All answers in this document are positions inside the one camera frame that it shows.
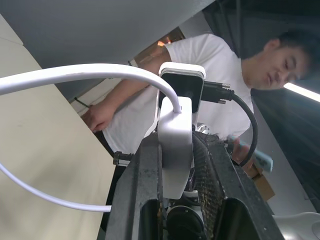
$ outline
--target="white power adapter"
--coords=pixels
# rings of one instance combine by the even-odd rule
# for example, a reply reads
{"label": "white power adapter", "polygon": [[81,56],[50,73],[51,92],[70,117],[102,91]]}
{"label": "white power adapter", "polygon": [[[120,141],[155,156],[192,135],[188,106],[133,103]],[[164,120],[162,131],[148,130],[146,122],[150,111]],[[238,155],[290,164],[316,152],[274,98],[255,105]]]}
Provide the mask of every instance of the white power adapter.
{"label": "white power adapter", "polygon": [[178,96],[181,113],[174,113],[168,97],[162,102],[158,139],[162,149],[163,197],[180,199],[193,160],[192,101]]}

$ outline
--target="blue object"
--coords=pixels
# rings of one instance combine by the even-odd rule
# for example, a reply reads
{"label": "blue object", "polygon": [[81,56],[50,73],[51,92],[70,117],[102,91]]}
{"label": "blue object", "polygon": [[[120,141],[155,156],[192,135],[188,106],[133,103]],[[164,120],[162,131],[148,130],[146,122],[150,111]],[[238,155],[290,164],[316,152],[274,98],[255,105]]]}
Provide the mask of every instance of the blue object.
{"label": "blue object", "polygon": [[[228,136],[227,140],[229,142],[233,143],[236,140],[236,137]],[[241,147],[248,146],[248,144],[245,143],[244,141],[240,141],[239,144]],[[262,151],[255,149],[253,156],[254,156],[254,164],[258,168],[261,168],[268,173],[272,172],[274,161],[272,160],[272,158],[269,155],[263,153]]]}

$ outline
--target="cable connector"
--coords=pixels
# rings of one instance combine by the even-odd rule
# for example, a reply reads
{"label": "cable connector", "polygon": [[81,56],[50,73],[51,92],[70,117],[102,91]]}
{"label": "cable connector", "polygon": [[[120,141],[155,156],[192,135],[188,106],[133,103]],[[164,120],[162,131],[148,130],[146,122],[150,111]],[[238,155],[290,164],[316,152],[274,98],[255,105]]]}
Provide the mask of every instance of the cable connector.
{"label": "cable connector", "polygon": [[217,104],[226,104],[225,100],[231,101],[235,94],[235,91],[226,88],[230,88],[230,84],[205,81],[201,100]]}

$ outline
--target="man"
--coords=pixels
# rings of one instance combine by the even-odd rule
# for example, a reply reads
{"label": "man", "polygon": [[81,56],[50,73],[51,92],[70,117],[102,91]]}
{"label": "man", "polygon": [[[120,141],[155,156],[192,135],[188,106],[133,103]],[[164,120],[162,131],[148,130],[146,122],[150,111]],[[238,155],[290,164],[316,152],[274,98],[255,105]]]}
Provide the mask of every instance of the man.
{"label": "man", "polygon": [[[280,89],[314,70],[320,62],[320,39],[307,31],[288,31],[271,39],[258,54],[241,60],[223,39],[204,34],[166,45],[139,67],[158,74],[164,62],[204,67],[206,81],[230,84],[235,94],[253,110],[252,88]],[[123,79],[82,118],[90,130],[98,132],[100,139],[104,136],[106,142],[100,141],[111,154],[115,151],[135,153],[154,122],[156,96],[157,90],[147,83]],[[247,115],[233,101],[225,105],[201,102],[198,122],[208,125],[210,133],[222,139],[228,135],[239,136],[250,126]],[[243,160],[247,151],[247,148],[236,147],[235,160]]]}

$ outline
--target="man's arm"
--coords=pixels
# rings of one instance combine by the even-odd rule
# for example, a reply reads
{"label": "man's arm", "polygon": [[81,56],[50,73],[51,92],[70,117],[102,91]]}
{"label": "man's arm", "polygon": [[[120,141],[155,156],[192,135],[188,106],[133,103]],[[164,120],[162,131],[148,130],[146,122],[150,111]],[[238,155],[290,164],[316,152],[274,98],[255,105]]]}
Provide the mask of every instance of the man's arm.
{"label": "man's arm", "polygon": [[[138,67],[158,75],[160,66],[165,62],[171,62],[170,55],[165,47],[159,47],[148,58],[148,61]],[[104,100],[90,107],[82,116],[83,121],[93,132],[105,129],[111,122],[118,107],[147,86],[148,83],[145,82],[123,79]]]}

